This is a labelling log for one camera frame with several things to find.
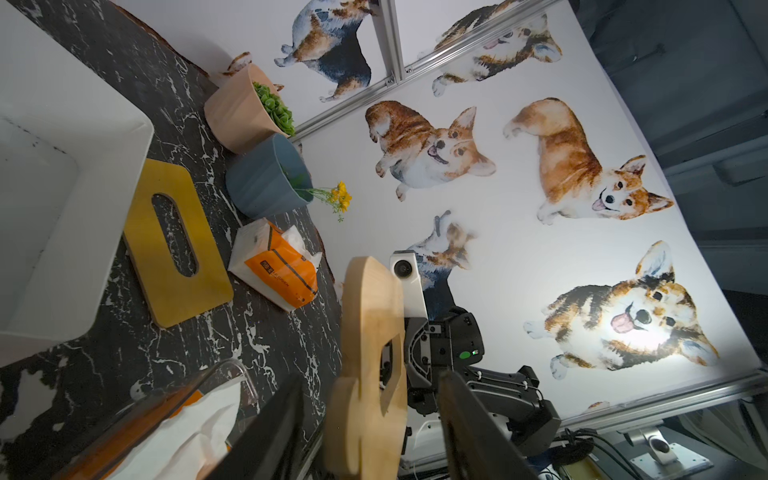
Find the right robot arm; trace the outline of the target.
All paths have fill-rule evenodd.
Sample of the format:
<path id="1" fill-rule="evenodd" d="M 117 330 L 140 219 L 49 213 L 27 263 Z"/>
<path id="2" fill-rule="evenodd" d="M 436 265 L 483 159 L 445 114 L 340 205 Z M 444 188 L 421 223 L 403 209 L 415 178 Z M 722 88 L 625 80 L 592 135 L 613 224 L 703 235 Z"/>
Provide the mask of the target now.
<path id="1" fill-rule="evenodd" d="M 554 440 L 561 419 L 543 398 L 531 367 L 500 373 L 477 366 L 485 349 L 477 321 L 467 310 L 453 307 L 436 320 L 406 319 L 404 353 L 409 407 L 405 452 L 422 451 L 427 438 L 418 435 L 436 427 L 443 372 L 458 374 L 523 455 L 541 454 Z"/>

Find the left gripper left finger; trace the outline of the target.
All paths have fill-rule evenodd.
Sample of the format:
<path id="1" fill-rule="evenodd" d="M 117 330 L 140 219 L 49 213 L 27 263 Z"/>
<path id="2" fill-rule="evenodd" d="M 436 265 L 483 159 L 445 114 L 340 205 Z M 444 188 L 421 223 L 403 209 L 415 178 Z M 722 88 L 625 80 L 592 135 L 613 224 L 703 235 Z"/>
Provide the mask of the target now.
<path id="1" fill-rule="evenodd" d="M 296 479 L 304 417 L 302 384 L 299 375 L 291 375 L 206 479 Z"/>

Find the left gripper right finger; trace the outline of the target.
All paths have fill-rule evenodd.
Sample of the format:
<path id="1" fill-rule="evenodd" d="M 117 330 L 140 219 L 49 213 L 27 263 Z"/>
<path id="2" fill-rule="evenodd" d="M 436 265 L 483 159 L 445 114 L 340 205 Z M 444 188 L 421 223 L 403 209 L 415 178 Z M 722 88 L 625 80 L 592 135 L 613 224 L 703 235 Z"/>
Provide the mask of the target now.
<path id="1" fill-rule="evenodd" d="M 451 479 L 537 478 L 455 372 L 439 377 L 438 409 Z"/>

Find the light wooden slotted lid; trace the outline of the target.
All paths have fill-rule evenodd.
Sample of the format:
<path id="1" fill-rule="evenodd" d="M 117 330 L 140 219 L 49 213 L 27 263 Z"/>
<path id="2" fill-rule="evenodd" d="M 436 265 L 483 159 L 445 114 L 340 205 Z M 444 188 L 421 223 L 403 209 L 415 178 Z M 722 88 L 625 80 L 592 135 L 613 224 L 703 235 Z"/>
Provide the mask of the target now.
<path id="1" fill-rule="evenodd" d="M 407 423 L 401 282 L 373 257 L 347 268 L 342 365 L 327 401 L 324 466 L 339 479 L 395 479 Z"/>

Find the clear plastic tissue box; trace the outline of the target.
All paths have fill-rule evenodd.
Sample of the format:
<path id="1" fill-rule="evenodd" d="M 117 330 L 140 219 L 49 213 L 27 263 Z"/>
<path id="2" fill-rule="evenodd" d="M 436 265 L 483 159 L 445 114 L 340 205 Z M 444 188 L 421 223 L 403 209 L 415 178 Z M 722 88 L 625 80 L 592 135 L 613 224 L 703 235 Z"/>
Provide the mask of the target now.
<path id="1" fill-rule="evenodd" d="M 34 479 L 105 479 L 118 469 L 131 450 L 147 440 L 161 423 L 222 386 L 239 387 L 236 426 L 226 439 L 228 446 L 242 435 L 245 414 L 256 406 L 258 395 L 245 366 L 238 360 L 221 361 L 186 379 L 155 389 L 114 417 L 101 422 L 93 433 L 51 455 L 34 471 Z"/>

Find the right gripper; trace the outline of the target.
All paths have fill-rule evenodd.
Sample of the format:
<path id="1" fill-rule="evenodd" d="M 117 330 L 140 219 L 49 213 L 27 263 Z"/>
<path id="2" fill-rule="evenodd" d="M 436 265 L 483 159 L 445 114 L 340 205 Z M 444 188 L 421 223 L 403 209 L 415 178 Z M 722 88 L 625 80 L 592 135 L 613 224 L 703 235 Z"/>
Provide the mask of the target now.
<path id="1" fill-rule="evenodd" d="M 408 405 L 426 416 L 438 410 L 440 375 L 462 372 L 483 358 L 482 335 L 474 315 L 461 307 L 434 320 L 407 318 L 405 326 Z"/>

